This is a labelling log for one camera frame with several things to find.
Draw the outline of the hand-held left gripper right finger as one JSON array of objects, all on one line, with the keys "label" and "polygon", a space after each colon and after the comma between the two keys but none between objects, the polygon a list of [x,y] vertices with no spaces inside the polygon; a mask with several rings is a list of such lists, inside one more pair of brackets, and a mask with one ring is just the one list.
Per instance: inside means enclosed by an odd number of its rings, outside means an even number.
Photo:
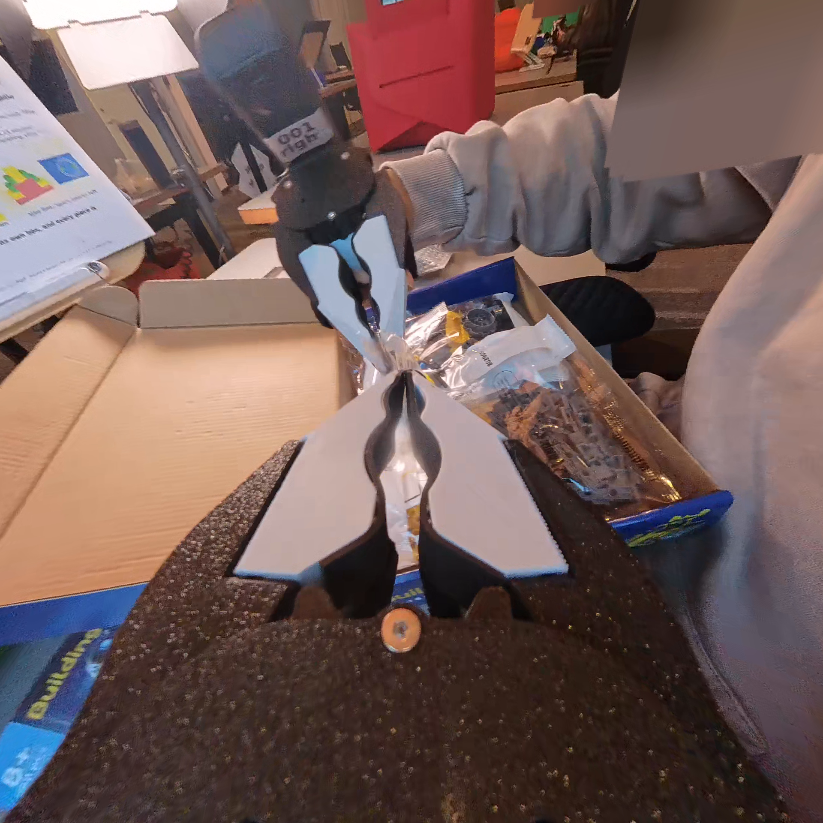
[{"label": "hand-held left gripper right finger", "polygon": [[568,574],[570,566],[497,430],[417,372],[406,372],[420,504],[421,574],[505,580]]}]

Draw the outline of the bag of wheels and beams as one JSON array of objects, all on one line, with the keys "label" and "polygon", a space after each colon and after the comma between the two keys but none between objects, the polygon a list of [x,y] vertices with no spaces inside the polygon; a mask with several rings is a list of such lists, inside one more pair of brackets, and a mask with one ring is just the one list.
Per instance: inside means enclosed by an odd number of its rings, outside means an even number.
[{"label": "bag of wheels and beams", "polygon": [[455,304],[440,302],[410,316],[405,341],[421,364],[439,368],[490,335],[512,329],[514,323],[504,302],[489,296]]}]

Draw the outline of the red tote bag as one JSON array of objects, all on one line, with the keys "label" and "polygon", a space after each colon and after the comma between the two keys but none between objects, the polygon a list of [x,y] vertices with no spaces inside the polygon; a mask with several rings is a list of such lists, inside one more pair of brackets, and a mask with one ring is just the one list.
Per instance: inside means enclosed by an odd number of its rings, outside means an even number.
[{"label": "red tote bag", "polygon": [[369,148],[464,133],[496,104],[492,1],[365,1],[347,27]]}]

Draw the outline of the person's right hand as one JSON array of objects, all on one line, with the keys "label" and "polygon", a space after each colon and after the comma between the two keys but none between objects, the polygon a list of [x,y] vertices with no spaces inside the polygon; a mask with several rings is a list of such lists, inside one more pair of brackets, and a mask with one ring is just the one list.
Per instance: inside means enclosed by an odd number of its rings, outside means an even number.
[{"label": "person's right hand", "polygon": [[387,217],[398,260],[407,274],[409,283],[414,283],[418,278],[418,272],[412,241],[414,208],[411,198],[393,168],[380,168],[377,180],[378,204]]}]

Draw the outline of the person's right forearm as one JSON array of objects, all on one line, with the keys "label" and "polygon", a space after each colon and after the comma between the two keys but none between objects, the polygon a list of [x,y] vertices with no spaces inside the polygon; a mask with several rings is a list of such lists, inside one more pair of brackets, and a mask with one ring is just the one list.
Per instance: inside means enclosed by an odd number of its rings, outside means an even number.
[{"label": "person's right forearm", "polygon": [[414,244],[481,256],[520,246],[545,257],[591,250],[624,264],[753,242],[790,191],[811,179],[808,156],[620,180],[606,167],[618,98],[554,99],[502,126],[442,132],[420,155],[384,163],[411,204]]}]

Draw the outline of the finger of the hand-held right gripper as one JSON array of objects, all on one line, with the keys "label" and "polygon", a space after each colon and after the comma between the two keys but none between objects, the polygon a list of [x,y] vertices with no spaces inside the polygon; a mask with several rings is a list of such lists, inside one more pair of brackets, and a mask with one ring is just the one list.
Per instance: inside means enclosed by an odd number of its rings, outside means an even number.
[{"label": "finger of the hand-held right gripper", "polygon": [[319,314],[381,374],[392,361],[369,325],[360,284],[333,246],[314,244],[299,254]]},{"label": "finger of the hand-held right gripper", "polygon": [[355,347],[371,362],[386,362],[388,338],[405,334],[407,296],[406,269],[396,255],[387,217],[366,219],[352,236],[351,246],[369,275],[369,300],[377,320],[376,330],[365,322]]}]

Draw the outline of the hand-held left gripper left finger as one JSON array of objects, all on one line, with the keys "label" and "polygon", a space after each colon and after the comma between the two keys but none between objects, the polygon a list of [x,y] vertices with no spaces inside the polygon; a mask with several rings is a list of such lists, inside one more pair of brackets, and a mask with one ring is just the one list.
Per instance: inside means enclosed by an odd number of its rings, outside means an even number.
[{"label": "hand-held left gripper left finger", "polygon": [[241,550],[235,575],[314,582],[321,561],[365,535],[376,513],[386,514],[367,472],[365,450],[387,419],[384,397],[398,376],[379,377],[303,439]]}]

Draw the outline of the blue robot kit booklet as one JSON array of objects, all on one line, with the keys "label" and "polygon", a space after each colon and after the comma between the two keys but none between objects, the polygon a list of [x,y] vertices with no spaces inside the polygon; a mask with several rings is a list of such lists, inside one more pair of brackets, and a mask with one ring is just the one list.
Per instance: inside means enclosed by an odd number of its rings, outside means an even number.
[{"label": "blue robot kit booklet", "polygon": [[1,819],[54,757],[87,701],[115,628],[68,634],[1,734]]}]

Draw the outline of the bag of grey bricks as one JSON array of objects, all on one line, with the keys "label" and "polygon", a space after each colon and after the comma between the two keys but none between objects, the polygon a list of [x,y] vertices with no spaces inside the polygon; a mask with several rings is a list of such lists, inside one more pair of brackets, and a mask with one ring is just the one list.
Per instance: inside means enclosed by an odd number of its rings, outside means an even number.
[{"label": "bag of grey bricks", "polygon": [[612,518],[681,501],[610,386],[549,316],[469,348],[452,395]]}]

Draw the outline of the black office chair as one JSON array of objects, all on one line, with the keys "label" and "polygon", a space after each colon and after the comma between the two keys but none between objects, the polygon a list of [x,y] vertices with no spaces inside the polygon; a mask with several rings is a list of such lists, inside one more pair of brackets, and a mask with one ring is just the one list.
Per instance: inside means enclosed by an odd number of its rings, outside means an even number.
[{"label": "black office chair", "polygon": [[540,286],[541,292],[599,352],[606,351],[615,371],[636,378],[640,370],[615,360],[616,348],[653,329],[653,305],[633,287],[610,276],[584,276]]}]

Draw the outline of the blue cardboard kit box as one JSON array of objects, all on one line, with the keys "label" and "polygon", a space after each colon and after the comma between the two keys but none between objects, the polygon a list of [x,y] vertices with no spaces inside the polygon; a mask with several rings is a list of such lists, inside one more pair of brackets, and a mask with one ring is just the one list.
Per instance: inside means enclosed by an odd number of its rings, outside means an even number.
[{"label": "blue cardboard kit box", "polygon": [[287,279],[92,292],[2,382],[2,646],[124,623],[203,518],[354,396]]}]

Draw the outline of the small clear parts bag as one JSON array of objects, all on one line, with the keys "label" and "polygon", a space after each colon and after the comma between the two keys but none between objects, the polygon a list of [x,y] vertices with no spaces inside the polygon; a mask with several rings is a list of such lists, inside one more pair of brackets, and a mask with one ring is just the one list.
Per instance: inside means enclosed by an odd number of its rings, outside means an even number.
[{"label": "small clear parts bag", "polygon": [[[405,341],[422,374],[435,386],[445,387],[441,366],[429,353],[431,345],[445,338],[445,319],[425,320],[422,315],[406,320]],[[420,503],[427,475],[413,453],[410,431],[402,417],[395,432],[393,456],[380,476],[386,501],[388,536],[398,557],[397,569],[410,571],[419,561]]]}]

